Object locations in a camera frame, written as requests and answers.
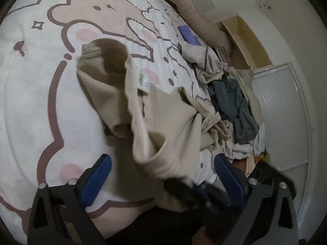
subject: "wooden shelf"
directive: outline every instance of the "wooden shelf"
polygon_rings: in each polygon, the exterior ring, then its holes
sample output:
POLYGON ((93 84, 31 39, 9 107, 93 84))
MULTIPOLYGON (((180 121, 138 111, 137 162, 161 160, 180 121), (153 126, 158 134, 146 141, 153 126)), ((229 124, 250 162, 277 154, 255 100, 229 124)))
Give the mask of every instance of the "wooden shelf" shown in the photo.
MULTIPOLYGON (((221 29, 229 33, 233 40, 233 44, 238 47, 248 68, 257 69, 272 65, 260 41, 241 17, 234 16, 222 21, 221 29)), ((234 51, 234 54, 238 55, 238 57, 235 58, 233 58, 232 53, 232 63, 233 59, 240 59, 239 51, 234 51)))

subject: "brown blanket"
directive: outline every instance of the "brown blanket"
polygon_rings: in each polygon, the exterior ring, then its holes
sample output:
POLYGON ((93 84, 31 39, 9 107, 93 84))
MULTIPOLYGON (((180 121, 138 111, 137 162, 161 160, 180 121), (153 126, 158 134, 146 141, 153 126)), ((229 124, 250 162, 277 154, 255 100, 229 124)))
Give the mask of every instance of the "brown blanket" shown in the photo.
POLYGON ((213 48, 221 45, 219 35, 222 31, 196 9, 192 0, 167 1, 176 5, 179 14, 206 44, 213 48))

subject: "white cloth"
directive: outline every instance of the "white cloth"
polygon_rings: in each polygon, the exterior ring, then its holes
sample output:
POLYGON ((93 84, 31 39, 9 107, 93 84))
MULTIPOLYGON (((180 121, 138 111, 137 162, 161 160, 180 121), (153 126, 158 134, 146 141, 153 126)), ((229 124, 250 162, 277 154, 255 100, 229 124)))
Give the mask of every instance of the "white cloth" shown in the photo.
POLYGON ((224 74, 223 70, 227 68, 227 64, 222 63, 209 46, 197 46, 183 42, 180 43, 179 49, 186 60, 195 63, 197 79, 203 84, 220 80, 224 74))
POLYGON ((212 158, 212 154, 208 149, 200 152, 200 170, 197 172, 193 181, 196 185, 199 185, 203 181, 214 183, 217 180, 218 175, 213 170, 212 158))
POLYGON ((265 134, 265 126, 264 122, 261 124, 259 132, 255 139, 250 142, 250 144, 253 147, 253 153, 254 156, 260 155, 262 152, 265 150, 265 139, 266 139, 266 134, 265 134))
POLYGON ((230 132, 230 139, 227 141, 222 141, 222 152, 223 154, 231 160, 234 159, 244 159, 249 156, 253 156, 253 148, 251 144, 239 144, 235 143, 233 139, 233 124, 230 121, 224 121, 224 126, 230 132))

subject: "metal screw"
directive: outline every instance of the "metal screw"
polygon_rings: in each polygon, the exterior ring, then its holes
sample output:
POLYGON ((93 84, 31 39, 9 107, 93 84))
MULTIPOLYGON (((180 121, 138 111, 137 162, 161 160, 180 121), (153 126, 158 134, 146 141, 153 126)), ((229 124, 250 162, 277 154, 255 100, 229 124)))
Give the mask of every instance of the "metal screw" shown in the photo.
POLYGON ((77 179, 70 179, 67 183, 68 185, 75 185, 77 183, 77 179))
POLYGON ((46 183, 42 182, 39 184, 39 189, 44 189, 46 186, 47 186, 46 183))
POLYGON ((280 182, 279 186, 283 189, 287 189, 287 184, 285 182, 280 182))
POLYGON ((247 180, 251 185, 257 185, 258 184, 258 181, 255 179, 255 178, 249 178, 247 180))

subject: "pink cheek circle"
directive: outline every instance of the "pink cheek circle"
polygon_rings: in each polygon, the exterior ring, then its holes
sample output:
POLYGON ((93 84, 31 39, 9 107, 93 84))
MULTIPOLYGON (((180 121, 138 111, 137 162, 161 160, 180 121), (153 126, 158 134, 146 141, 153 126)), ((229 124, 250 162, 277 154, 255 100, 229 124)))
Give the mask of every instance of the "pink cheek circle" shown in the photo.
POLYGON ((82 42, 91 42, 98 38, 98 35, 91 29, 82 28, 76 31, 76 38, 82 42))
POLYGON ((150 82, 151 82, 151 84, 153 84, 153 85, 156 86, 156 85, 158 85, 160 83, 159 77, 157 76, 157 74, 155 72, 152 72, 148 68, 143 69, 143 71, 150 76, 150 82))
POLYGON ((142 29, 141 32, 143 33, 146 41, 149 41, 151 43, 157 42, 157 38, 156 38, 155 34, 151 33, 150 31, 147 31, 145 29, 142 29))
POLYGON ((67 164, 63 166, 59 173, 60 181, 65 184, 70 179, 78 179, 84 172, 84 169, 75 164, 67 164))

